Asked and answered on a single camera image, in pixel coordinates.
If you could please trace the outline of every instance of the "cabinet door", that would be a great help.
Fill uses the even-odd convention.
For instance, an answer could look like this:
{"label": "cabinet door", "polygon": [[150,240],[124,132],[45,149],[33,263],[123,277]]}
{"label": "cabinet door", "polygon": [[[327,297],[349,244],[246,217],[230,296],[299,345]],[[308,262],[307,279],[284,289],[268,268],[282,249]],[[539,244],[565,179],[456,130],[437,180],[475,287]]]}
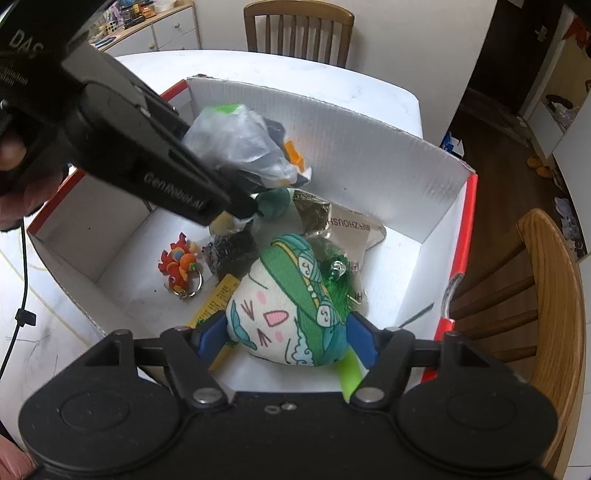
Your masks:
{"label": "cabinet door", "polygon": [[159,47],[195,30],[193,9],[187,8],[154,23],[154,35]]}
{"label": "cabinet door", "polygon": [[167,50],[198,50],[199,43],[197,42],[197,33],[195,30],[175,38],[172,42],[167,43],[164,47],[160,47],[160,51]]}
{"label": "cabinet door", "polygon": [[112,57],[120,57],[132,53],[146,53],[157,50],[152,27],[148,26],[124,38],[105,51]]}

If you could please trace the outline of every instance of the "table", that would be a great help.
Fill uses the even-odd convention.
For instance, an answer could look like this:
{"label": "table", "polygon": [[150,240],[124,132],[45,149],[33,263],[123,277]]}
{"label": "table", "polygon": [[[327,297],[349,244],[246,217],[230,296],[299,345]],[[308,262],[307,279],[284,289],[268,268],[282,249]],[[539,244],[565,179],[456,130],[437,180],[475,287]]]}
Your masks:
{"label": "table", "polygon": [[[204,73],[310,96],[418,137],[423,134],[414,95],[333,66],[259,53],[205,50],[136,54],[121,57],[119,61],[157,93],[163,93],[182,78]],[[0,419],[21,446],[17,420],[23,402],[102,337],[53,280],[29,242],[27,257],[30,284],[27,309],[37,314],[37,325],[20,330],[0,381]],[[2,359],[14,331],[14,314],[20,307],[22,288],[20,232],[0,234]]]}

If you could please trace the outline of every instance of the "wooden chair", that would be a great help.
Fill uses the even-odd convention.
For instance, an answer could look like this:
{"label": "wooden chair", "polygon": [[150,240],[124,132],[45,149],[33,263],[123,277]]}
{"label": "wooden chair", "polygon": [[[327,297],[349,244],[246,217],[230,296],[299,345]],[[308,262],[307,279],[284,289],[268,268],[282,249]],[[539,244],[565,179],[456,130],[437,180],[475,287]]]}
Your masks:
{"label": "wooden chair", "polygon": [[[450,317],[456,320],[456,328],[473,340],[508,332],[538,320],[537,345],[493,354],[503,362],[535,356],[531,383],[550,399],[558,413],[558,431],[543,461],[543,465],[553,471],[573,405],[577,396],[582,394],[577,389],[583,375],[585,320],[579,268],[548,214],[539,209],[529,211],[491,248],[488,255],[471,262],[466,278],[457,289],[456,298],[490,277],[523,250],[530,258],[532,276],[463,307],[458,307],[457,300],[454,300]],[[466,322],[467,317],[533,286],[537,291],[537,309],[493,322],[474,323],[474,317]],[[472,327],[465,328],[467,323]]]}
{"label": "wooden chair", "polygon": [[283,55],[283,37],[284,37],[284,16],[291,17],[290,20],[290,49],[288,55],[296,56],[296,32],[297,17],[304,18],[304,31],[300,58],[308,59],[308,40],[310,35],[310,18],[317,20],[316,33],[314,35],[314,44],[312,48],[312,60],[319,61],[320,36],[322,33],[322,21],[330,22],[326,49],[324,51],[324,63],[330,62],[330,53],[332,50],[333,34],[335,32],[335,22],[341,24],[339,54],[336,60],[337,67],[345,68],[347,55],[349,54],[349,44],[351,41],[351,31],[355,16],[338,5],[316,2],[313,0],[263,0],[255,2],[244,7],[244,24],[246,27],[246,43],[248,51],[258,52],[256,41],[255,17],[264,15],[267,17],[265,25],[265,53],[271,53],[271,15],[279,15],[279,27],[277,35],[277,54]]}

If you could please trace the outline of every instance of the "door handle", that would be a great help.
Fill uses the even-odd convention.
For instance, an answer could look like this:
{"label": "door handle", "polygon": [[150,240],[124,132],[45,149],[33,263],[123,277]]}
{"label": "door handle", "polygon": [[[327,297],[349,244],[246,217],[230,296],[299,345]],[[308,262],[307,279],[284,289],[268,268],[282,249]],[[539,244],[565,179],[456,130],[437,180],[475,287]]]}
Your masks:
{"label": "door handle", "polygon": [[534,33],[538,35],[538,41],[543,42],[548,34],[548,28],[542,25],[539,30],[534,30]]}

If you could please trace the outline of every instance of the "teal plush toy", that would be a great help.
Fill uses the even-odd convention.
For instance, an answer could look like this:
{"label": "teal plush toy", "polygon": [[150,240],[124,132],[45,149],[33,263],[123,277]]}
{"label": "teal plush toy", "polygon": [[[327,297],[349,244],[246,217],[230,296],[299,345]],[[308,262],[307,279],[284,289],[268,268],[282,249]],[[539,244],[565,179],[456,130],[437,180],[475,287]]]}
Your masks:
{"label": "teal plush toy", "polygon": [[345,319],[323,283],[308,242],[275,238],[261,252],[226,309],[228,334],[256,357],[317,367],[347,352]]}

